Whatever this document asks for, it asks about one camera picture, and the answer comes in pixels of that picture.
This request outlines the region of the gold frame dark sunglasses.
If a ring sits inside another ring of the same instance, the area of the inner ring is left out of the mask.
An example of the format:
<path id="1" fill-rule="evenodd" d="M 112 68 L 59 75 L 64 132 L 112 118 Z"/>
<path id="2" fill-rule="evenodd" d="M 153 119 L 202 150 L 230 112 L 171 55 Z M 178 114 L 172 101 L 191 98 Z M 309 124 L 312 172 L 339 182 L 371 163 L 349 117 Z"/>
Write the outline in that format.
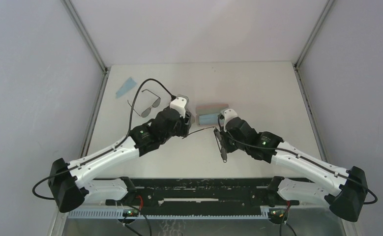
<path id="1" fill-rule="evenodd" d="M 221 132 L 215 126 L 205 127 L 205 128 L 198 129 L 196 131 L 191 131 L 191 132 L 183 130 L 183 131 L 180 131 L 180 137 L 185 139 L 186 137 L 188 137 L 189 135 L 191 135 L 193 133 L 197 133 L 197 132 L 200 132 L 200 131 L 203 131 L 203 130 L 207 130 L 207 129 L 211 129 L 211 128 L 213 128 L 213 133 L 214 133 L 214 136 L 216 138 L 216 143 L 217 143 L 217 146 L 218 146 L 218 149 L 219 149 L 222 161 L 224 163 L 227 163 L 227 161 L 228 161 L 228 159 L 227 159 L 227 151 L 226 151 L 226 148 L 223 147 L 223 144 L 222 144 L 223 138 L 222 138 Z"/>

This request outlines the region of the pink glasses case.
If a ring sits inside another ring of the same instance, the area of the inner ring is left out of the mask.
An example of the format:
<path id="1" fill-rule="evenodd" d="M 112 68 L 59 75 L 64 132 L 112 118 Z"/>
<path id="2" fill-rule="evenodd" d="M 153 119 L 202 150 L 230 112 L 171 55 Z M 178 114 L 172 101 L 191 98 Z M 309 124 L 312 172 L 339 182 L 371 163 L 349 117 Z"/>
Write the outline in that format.
<path id="1" fill-rule="evenodd" d="M 217 125 L 218 115 L 222 110 L 229 108 L 227 103 L 211 103 L 198 105 L 195 109 L 196 124 L 198 126 Z"/>

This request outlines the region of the small light blue cloth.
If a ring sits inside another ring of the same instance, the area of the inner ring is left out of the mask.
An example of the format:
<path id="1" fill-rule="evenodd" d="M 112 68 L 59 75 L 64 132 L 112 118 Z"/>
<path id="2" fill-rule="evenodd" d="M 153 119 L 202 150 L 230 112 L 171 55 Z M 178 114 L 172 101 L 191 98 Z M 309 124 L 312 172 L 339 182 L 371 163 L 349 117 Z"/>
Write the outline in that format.
<path id="1" fill-rule="evenodd" d="M 135 86 L 137 85 L 137 82 L 132 78 L 129 77 L 123 84 L 122 86 L 116 91 L 116 99 L 121 98 L 124 96 L 126 93 L 131 91 Z"/>

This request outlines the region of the light blue cleaning cloth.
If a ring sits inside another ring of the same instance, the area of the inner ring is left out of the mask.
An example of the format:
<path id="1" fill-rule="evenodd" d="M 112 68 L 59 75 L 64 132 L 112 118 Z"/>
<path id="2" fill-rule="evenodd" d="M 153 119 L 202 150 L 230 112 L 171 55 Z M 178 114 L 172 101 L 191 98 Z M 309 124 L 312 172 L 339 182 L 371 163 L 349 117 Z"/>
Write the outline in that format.
<path id="1" fill-rule="evenodd" d="M 218 116 L 219 116 L 219 113 L 199 115 L 198 116 L 198 125 L 200 125 L 200 126 L 217 125 L 218 124 Z"/>

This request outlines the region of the grey marbled glasses case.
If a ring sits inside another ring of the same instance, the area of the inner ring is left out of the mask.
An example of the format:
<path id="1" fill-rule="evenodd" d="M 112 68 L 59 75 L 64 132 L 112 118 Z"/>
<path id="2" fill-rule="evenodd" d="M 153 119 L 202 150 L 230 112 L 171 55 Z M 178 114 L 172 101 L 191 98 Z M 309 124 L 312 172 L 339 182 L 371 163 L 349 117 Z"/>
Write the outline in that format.
<path id="1" fill-rule="evenodd" d="M 191 115 L 190 117 L 190 124 L 194 124 L 196 122 L 196 118 L 194 115 Z"/>

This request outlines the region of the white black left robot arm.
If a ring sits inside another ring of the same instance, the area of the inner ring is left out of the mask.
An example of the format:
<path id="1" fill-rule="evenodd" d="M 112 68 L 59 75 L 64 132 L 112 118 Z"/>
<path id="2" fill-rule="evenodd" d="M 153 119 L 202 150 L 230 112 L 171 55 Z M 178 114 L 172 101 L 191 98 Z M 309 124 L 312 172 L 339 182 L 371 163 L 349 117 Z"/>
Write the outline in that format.
<path id="1" fill-rule="evenodd" d="M 81 206 L 92 194 L 87 185 L 110 167 L 157 150 L 171 137 L 187 137 L 191 119 L 188 110 L 182 115 L 167 107 L 147 123 L 134 127 L 116 144 L 70 162 L 55 160 L 48 187 L 59 211 L 66 213 Z"/>

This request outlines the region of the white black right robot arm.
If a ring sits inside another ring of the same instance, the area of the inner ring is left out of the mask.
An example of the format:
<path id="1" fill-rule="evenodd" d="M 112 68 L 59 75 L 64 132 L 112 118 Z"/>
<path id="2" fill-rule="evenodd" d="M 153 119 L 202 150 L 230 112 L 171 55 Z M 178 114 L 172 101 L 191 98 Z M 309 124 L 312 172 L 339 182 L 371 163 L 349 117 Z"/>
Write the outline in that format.
<path id="1" fill-rule="evenodd" d="M 327 207 L 336 216 L 357 222 L 365 200 L 371 194 L 365 172 L 356 166 L 345 169 L 318 160 L 284 141 L 283 138 L 264 131 L 257 132 L 245 120 L 236 117 L 221 124 L 214 134 L 224 162 L 227 155 L 241 150 L 255 160 L 285 167 L 302 174 L 307 182 L 288 177 L 274 176 L 267 186 L 266 203 L 275 207 L 281 202 L 310 203 Z"/>

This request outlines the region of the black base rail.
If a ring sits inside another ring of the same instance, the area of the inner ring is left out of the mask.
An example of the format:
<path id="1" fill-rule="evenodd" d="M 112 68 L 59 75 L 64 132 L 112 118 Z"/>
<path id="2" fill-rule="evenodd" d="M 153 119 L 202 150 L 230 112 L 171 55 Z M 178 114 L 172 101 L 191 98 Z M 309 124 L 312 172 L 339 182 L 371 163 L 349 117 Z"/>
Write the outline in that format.
<path id="1" fill-rule="evenodd" d="M 268 190 L 270 177 L 131 178 L 128 193 L 106 205 L 138 207 L 146 216 L 256 216 L 288 201 Z"/>

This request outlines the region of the aluminium frame post left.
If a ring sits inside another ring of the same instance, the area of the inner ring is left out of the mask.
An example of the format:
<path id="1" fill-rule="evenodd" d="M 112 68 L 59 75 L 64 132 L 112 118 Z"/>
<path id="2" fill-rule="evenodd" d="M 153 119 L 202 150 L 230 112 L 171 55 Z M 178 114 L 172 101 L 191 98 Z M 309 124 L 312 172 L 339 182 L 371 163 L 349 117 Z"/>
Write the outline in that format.
<path id="1" fill-rule="evenodd" d="M 92 37 L 90 36 L 81 16 L 79 15 L 74 3 L 71 0 L 61 0 L 60 1 L 67 11 L 71 21 L 73 22 L 76 30 L 79 32 L 81 39 L 84 41 L 97 65 L 103 73 L 107 73 L 108 69 L 102 59 Z"/>

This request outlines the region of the aluminium frame post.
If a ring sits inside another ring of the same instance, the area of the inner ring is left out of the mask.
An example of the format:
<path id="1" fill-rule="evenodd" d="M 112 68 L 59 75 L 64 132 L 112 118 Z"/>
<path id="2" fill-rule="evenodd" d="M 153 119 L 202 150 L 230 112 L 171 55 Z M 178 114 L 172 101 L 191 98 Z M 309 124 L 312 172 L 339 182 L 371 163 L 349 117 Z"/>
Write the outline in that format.
<path id="1" fill-rule="evenodd" d="M 103 73 L 107 73 L 108 69 L 102 59 L 92 37 L 90 36 L 81 16 L 79 15 L 74 3 L 71 0 L 61 0 L 60 1 L 67 11 L 71 21 L 73 22 L 76 30 L 79 32 L 81 39 L 84 41 L 97 65 Z"/>
<path id="2" fill-rule="evenodd" d="M 305 60 L 313 42 L 314 42 L 314 40 L 318 36 L 325 20 L 327 19 L 329 13 L 331 12 L 331 10 L 332 10 L 332 8 L 336 2 L 337 2 L 336 0 L 327 0 L 326 1 L 317 21 L 315 22 L 315 24 L 313 26 L 313 29 L 311 30 L 311 32 L 307 38 L 307 41 L 305 42 L 299 56 L 297 57 L 297 60 L 293 64 L 295 70 L 300 69 L 302 63 L 304 62 L 304 60 Z"/>

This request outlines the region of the aluminium frame post right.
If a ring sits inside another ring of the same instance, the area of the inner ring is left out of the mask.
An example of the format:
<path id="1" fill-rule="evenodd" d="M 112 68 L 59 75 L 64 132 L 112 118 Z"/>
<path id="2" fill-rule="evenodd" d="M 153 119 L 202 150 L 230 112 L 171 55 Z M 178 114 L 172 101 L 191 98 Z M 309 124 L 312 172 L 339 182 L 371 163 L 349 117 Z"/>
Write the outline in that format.
<path id="1" fill-rule="evenodd" d="M 318 36 L 325 20 L 327 19 L 329 13 L 331 12 L 331 10 L 332 10 L 332 8 L 336 2 L 337 2 L 336 0 L 327 0 L 326 1 L 317 21 L 315 22 L 315 24 L 313 26 L 313 29 L 311 30 L 311 32 L 307 38 L 307 41 L 305 42 L 299 56 L 297 57 L 297 60 L 293 64 L 295 70 L 300 69 L 302 63 L 304 62 L 304 60 L 305 60 L 313 42 L 314 42 L 314 40 Z"/>

